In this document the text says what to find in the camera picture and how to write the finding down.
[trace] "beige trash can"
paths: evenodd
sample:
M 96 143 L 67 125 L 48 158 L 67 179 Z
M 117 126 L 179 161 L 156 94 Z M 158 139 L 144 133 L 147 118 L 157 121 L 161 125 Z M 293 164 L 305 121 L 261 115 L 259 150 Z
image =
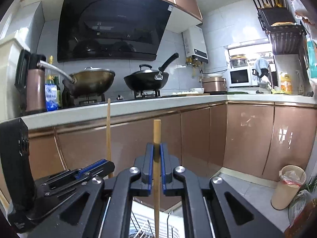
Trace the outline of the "beige trash can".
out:
M 281 178 L 286 172 L 292 170 L 295 171 L 300 178 L 300 184 L 298 185 L 287 184 L 286 181 Z M 306 182 L 306 173 L 298 166 L 289 165 L 282 168 L 279 172 L 279 176 L 280 181 L 271 198 L 271 204 L 275 209 L 282 210 L 290 204 L 300 187 Z

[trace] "trash can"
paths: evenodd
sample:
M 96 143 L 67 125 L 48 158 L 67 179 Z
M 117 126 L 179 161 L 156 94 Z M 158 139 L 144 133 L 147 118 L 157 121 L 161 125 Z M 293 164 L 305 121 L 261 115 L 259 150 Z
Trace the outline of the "trash can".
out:
M 306 173 L 298 166 L 288 165 L 279 172 L 280 181 L 271 198 L 272 207 L 278 210 L 286 208 L 300 187 L 306 182 Z

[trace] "black glass range hood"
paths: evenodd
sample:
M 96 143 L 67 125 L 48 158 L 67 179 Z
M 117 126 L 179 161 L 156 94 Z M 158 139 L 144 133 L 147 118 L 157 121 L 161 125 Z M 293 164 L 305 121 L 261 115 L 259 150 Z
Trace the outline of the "black glass range hood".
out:
M 64 0 L 57 60 L 155 60 L 171 10 L 162 0 Z

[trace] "kettle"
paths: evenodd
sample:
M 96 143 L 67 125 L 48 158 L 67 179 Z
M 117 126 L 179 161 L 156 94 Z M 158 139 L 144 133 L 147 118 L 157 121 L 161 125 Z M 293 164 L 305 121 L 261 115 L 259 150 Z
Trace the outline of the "kettle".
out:
M 40 60 L 46 61 L 45 55 L 20 53 L 14 86 L 20 93 L 21 115 L 46 112 L 45 68 L 37 66 Z

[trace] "tile floor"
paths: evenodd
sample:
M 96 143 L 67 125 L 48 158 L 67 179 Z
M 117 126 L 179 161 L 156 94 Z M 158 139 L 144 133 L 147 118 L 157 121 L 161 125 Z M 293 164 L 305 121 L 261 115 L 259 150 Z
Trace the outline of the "tile floor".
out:
M 252 206 L 262 213 L 282 232 L 289 226 L 288 208 L 275 210 L 271 206 L 271 197 L 274 189 L 266 186 L 254 184 L 229 175 L 219 174 L 233 189 L 240 193 Z M 178 208 L 173 215 L 183 217 L 182 208 Z

